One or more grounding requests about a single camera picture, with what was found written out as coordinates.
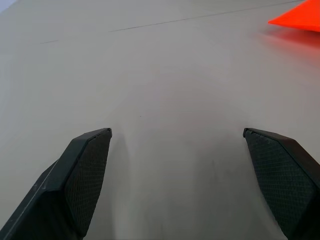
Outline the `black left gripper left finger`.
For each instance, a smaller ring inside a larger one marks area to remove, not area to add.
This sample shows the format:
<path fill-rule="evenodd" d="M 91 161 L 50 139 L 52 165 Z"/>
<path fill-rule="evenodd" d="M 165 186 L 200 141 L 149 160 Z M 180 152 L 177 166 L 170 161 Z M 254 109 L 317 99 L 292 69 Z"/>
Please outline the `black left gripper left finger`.
<path fill-rule="evenodd" d="M 101 194 L 111 128 L 74 138 L 0 231 L 2 240 L 82 240 Z"/>

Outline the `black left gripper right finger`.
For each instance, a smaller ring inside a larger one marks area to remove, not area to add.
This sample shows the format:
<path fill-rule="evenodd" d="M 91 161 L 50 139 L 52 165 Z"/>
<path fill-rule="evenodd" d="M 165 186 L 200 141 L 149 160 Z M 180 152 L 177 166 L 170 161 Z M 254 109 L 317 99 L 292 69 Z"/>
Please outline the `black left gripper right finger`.
<path fill-rule="evenodd" d="M 245 128 L 260 191 L 289 240 L 320 238 L 320 165 L 294 139 Z"/>

